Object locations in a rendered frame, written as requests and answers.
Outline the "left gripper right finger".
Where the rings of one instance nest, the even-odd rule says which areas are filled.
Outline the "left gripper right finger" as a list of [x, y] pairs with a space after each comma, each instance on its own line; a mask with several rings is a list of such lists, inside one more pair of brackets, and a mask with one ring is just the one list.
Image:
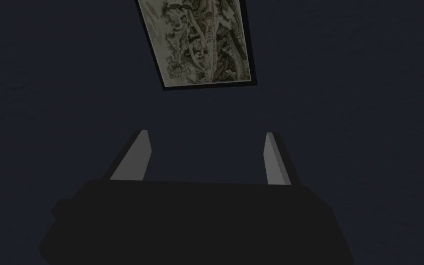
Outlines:
[[301, 180], [285, 146], [283, 137], [279, 133], [266, 133], [263, 157], [267, 184], [301, 185]]

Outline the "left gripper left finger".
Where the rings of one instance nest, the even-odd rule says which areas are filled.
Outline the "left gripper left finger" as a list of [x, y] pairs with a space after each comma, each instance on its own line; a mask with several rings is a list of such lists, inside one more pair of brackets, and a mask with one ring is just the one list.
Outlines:
[[148, 131], [136, 130], [102, 179], [141, 181], [144, 178], [151, 153]]

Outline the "framed landscape painting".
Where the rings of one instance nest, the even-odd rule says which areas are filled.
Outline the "framed landscape painting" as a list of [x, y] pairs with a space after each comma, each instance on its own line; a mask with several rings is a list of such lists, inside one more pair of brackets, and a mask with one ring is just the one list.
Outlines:
[[165, 91], [257, 83], [246, 0], [134, 0]]

